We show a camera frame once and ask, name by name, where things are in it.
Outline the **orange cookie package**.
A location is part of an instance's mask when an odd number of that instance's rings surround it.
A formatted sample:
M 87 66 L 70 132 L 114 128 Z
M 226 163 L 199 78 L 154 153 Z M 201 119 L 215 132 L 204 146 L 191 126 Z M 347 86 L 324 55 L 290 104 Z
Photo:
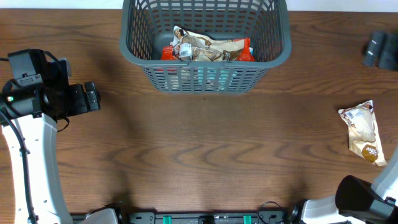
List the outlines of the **orange cookie package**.
M 199 62 L 247 61 L 253 62 L 250 38 L 222 40 L 220 44 L 171 44 L 162 49 L 162 60 Z

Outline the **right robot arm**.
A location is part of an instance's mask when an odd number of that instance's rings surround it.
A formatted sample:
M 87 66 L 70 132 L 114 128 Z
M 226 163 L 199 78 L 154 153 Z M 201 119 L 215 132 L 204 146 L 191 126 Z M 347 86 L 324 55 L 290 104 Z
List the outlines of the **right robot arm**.
M 397 34 L 373 32 L 363 64 L 397 70 Z M 291 223 L 397 223 L 397 152 L 374 180 L 346 176 L 331 197 L 296 205 Z

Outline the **beige snack bag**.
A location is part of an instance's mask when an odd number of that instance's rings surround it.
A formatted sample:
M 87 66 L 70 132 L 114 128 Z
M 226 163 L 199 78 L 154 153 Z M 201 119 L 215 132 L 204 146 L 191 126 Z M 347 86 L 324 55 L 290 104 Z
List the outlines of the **beige snack bag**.
M 373 100 L 340 109 L 338 114 L 348 126 L 349 150 L 373 165 L 386 166 Z

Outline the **beige cookie bag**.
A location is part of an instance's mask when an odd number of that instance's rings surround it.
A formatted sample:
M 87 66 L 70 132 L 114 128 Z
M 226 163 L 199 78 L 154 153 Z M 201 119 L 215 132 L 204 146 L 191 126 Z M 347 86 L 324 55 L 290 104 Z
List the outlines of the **beige cookie bag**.
M 162 60 L 197 62 L 246 61 L 253 62 L 251 40 L 213 40 L 202 34 L 174 27 L 174 39 L 162 49 Z

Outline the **teal snack wrapper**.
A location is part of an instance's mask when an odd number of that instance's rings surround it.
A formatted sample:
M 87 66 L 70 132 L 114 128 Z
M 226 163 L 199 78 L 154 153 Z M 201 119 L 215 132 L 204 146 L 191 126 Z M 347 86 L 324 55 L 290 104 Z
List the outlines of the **teal snack wrapper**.
M 237 73 L 229 70 L 197 70 L 193 81 L 194 89 L 226 91 L 235 77 L 237 77 Z

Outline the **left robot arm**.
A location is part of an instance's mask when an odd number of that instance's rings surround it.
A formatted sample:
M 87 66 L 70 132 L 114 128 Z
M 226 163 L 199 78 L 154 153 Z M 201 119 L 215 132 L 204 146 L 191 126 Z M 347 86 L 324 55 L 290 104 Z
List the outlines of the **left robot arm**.
M 115 205 L 72 215 L 63 197 L 56 156 L 60 120 L 100 109 L 93 82 L 69 83 L 69 61 L 49 51 L 9 53 L 13 78 L 1 90 L 1 128 L 9 148 L 15 223 L 122 223 Z

